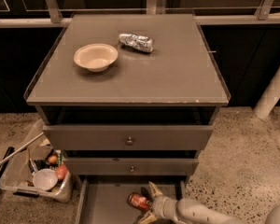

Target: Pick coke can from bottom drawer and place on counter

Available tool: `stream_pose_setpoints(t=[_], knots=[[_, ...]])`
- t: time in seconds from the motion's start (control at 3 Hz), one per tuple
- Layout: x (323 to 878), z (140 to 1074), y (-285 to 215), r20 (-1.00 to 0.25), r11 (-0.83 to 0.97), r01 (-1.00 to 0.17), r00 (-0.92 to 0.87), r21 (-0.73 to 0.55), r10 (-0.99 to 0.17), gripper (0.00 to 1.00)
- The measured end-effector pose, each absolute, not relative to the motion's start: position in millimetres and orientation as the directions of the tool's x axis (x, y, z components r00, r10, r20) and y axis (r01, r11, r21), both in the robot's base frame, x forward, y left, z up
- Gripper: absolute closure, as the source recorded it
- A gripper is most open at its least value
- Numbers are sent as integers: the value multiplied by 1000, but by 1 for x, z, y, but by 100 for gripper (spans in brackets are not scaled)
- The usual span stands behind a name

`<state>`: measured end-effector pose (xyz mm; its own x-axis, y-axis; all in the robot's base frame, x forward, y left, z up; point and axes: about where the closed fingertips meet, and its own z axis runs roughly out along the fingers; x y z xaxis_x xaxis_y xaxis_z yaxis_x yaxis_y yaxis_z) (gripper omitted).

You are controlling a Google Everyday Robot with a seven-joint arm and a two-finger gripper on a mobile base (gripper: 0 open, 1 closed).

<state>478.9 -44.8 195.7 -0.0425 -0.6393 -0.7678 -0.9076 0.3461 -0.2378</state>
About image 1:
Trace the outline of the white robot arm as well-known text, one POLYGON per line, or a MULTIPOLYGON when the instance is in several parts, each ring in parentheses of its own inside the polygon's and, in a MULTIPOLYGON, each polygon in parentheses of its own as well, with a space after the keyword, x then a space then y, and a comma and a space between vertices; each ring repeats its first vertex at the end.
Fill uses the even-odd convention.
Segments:
MULTIPOLYGON (((255 107, 256 115, 261 119, 266 118, 279 99, 280 66, 255 107)), ((148 184, 153 202, 138 224, 151 224, 158 219, 172 220, 175 224, 245 224, 238 218, 211 210, 191 198, 179 201, 169 198, 153 182, 148 184)), ((264 224, 280 224, 280 205, 268 214, 264 224)))

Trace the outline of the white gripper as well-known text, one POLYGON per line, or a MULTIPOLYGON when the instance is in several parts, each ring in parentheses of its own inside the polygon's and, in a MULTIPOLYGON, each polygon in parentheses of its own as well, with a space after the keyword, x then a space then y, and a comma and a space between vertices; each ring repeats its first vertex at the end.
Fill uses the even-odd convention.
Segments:
POLYGON ((153 182, 149 181, 148 185, 154 198, 152 211, 148 210, 138 224, 151 224, 158 218, 177 220, 177 200, 162 195, 162 191, 153 182))

